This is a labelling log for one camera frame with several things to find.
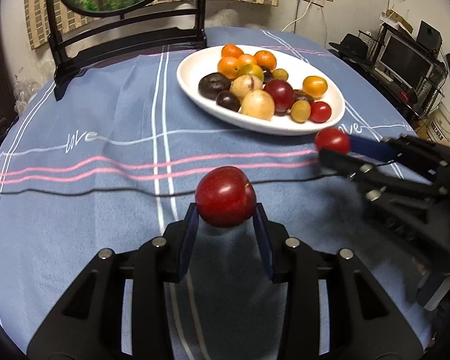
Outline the red cherry tomato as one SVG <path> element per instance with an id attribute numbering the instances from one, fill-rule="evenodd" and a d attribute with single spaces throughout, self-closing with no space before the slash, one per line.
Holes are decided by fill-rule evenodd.
<path id="1" fill-rule="evenodd" d="M 327 122 L 332 115 L 332 108 L 323 101 L 313 102 L 310 106 L 310 120 L 316 124 Z"/>
<path id="2" fill-rule="evenodd" d="M 314 138 L 314 145 L 317 150 L 333 150 L 345 155 L 351 151 L 350 136 L 334 127 L 320 130 Z"/>

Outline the yellow orange mango fruit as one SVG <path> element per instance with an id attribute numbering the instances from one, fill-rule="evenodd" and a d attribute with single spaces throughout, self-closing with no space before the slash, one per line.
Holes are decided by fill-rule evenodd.
<path id="1" fill-rule="evenodd" d="M 313 99 L 320 99 L 328 91 L 328 82 L 321 76 L 305 77 L 302 90 Z"/>

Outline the yellow passion fruit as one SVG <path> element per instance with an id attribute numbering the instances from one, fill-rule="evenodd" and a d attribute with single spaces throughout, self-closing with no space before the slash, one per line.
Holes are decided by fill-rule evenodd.
<path id="1" fill-rule="evenodd" d="M 270 94 L 258 89 L 244 97 L 240 113 L 256 119 L 271 120 L 275 113 L 275 103 Z"/>

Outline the beige round fruit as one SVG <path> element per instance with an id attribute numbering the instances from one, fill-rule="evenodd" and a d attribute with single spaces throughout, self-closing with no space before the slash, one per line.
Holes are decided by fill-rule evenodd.
<path id="1" fill-rule="evenodd" d="M 262 87 L 263 81 L 259 77 L 246 74 L 232 81 L 230 91 L 242 101 L 248 93 L 261 89 Z"/>

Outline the dark purple plum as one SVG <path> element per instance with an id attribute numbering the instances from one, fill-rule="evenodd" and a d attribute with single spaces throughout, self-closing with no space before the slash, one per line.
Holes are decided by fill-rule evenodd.
<path id="1" fill-rule="evenodd" d="M 216 96 L 224 91 L 229 90 L 232 81 L 226 78 L 222 73 L 210 73 L 201 78 L 198 84 L 198 92 L 204 98 L 215 100 Z"/>
<path id="2" fill-rule="evenodd" d="M 229 111 L 238 112 L 241 109 L 241 101 L 231 91 L 224 90 L 217 94 L 215 102 L 218 106 Z"/>

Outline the large dark red plum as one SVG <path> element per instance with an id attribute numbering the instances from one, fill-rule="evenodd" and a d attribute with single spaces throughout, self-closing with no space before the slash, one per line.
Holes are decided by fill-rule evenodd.
<path id="1" fill-rule="evenodd" d="M 246 174 L 234 166 L 208 172 L 195 191 L 201 218 L 216 228 L 234 228 L 254 214 L 257 198 Z"/>

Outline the orange tangerine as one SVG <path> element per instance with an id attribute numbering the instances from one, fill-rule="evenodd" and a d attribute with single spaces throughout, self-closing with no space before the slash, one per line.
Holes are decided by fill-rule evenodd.
<path id="1" fill-rule="evenodd" d="M 238 58 L 241 55 L 243 55 L 243 50 L 233 44 L 226 44 L 222 50 L 221 50 L 221 57 L 222 58 L 227 58 L 227 57 L 231 57 L 231 58 Z"/>
<path id="2" fill-rule="evenodd" d="M 218 61 L 217 72 L 229 80 L 235 80 L 239 76 L 241 61 L 238 58 L 226 56 Z"/>
<path id="3" fill-rule="evenodd" d="M 272 54 L 272 52 L 268 50 L 261 49 L 254 54 L 254 57 L 257 61 L 257 65 L 261 68 L 273 72 L 277 66 L 276 57 Z"/>

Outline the dark red date fruit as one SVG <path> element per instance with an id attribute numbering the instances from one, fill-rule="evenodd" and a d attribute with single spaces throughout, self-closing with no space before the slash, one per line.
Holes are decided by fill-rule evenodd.
<path id="1" fill-rule="evenodd" d="M 314 102 L 314 98 L 311 97 L 310 95 L 306 94 L 303 90 L 301 89 L 295 89 L 293 91 L 293 99 L 294 102 L 298 102 L 298 101 L 307 101 L 310 104 L 312 104 Z"/>

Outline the white oval plate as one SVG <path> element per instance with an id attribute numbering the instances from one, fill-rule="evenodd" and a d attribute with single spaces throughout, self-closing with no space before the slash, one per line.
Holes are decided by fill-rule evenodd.
<path id="1" fill-rule="evenodd" d="M 177 80 L 208 114 L 259 133 L 316 133 L 345 114 L 345 98 L 329 77 L 271 49 L 226 44 L 199 50 L 179 64 Z"/>

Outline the small dark grape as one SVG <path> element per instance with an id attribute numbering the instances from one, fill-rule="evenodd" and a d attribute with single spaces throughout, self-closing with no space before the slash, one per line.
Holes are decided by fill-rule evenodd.
<path id="1" fill-rule="evenodd" d="M 266 83 L 268 83 L 270 80 L 273 80 L 274 79 L 274 77 L 273 77 L 273 74 L 270 72 L 270 71 L 268 71 L 268 70 L 264 70 L 263 71 L 263 84 L 265 85 Z"/>

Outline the black speaker box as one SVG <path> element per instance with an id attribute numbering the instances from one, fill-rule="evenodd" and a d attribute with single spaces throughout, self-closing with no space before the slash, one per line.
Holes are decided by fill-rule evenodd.
<path id="1" fill-rule="evenodd" d="M 439 54 L 442 45 L 441 33 L 423 20 L 420 23 L 416 41 L 432 55 Z"/>

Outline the green yellow citrus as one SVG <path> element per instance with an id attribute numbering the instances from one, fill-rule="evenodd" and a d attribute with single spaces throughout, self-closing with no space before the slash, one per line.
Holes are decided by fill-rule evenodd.
<path id="1" fill-rule="evenodd" d="M 257 64 L 248 63 L 242 67 L 240 67 L 238 71 L 238 76 L 244 76 L 244 75 L 253 75 L 257 77 L 260 81 L 264 80 L 264 72 L 263 69 L 258 66 Z"/>

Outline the small orange kumquat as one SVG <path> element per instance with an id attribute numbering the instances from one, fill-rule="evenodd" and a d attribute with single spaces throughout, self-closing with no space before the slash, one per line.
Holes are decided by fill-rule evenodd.
<path id="1" fill-rule="evenodd" d="M 242 54 L 237 58 L 237 64 L 240 68 L 242 68 L 248 64 L 257 65 L 257 60 L 253 55 Z"/>

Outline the blue striped tablecloth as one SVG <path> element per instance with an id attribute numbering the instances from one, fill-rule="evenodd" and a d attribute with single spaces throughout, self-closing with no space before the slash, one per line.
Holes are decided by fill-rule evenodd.
<path id="1" fill-rule="evenodd" d="M 411 132 L 399 113 L 339 58 L 290 33 L 206 30 L 210 46 L 281 51 L 325 73 L 345 97 L 339 128 L 375 141 Z M 0 323 L 22 350 L 74 278 L 102 248 L 135 250 L 186 214 L 212 168 L 252 181 L 319 174 L 313 136 L 269 136 L 208 115 L 179 88 L 191 51 L 163 47 L 90 68 L 62 100 L 44 86 L 0 148 Z M 419 337 L 430 314 L 415 303 L 412 258 L 362 222 L 355 184 L 339 177 L 255 184 L 269 219 L 316 250 L 349 247 Z M 228 231 L 202 222 L 188 276 L 166 287 L 177 359 L 276 359 L 285 285 L 271 283 L 251 222 Z"/>

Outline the round goldfish screen ornament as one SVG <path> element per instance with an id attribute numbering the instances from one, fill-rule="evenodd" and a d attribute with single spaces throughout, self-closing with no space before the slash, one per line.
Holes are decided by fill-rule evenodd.
<path id="1" fill-rule="evenodd" d="M 207 46 L 206 0 L 195 0 L 195 6 L 192 8 L 159 10 L 141 15 L 133 13 L 157 0 L 60 0 L 66 8 L 80 16 L 93 19 L 114 18 L 108 24 L 85 30 L 67 39 L 63 38 L 62 31 L 58 28 L 54 0 L 45 1 L 49 22 L 48 43 L 55 63 L 53 92 L 57 101 L 63 99 L 71 81 L 82 76 L 84 70 L 94 64 L 163 46 L 190 44 L 198 49 Z M 83 49 L 74 57 L 67 54 L 68 47 L 114 29 L 181 16 L 192 16 L 194 18 L 193 27 L 169 27 L 135 33 Z"/>

